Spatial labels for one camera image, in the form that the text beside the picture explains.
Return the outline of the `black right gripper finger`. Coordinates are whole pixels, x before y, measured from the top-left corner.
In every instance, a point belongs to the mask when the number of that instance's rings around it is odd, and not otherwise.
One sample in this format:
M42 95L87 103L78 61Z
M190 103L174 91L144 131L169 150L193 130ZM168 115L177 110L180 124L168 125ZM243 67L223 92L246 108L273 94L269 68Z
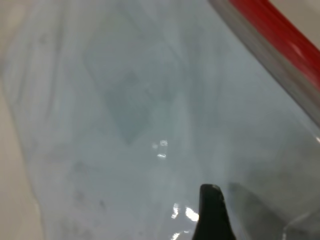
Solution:
M192 240L235 240L225 198L220 187L202 184L199 190L199 218Z

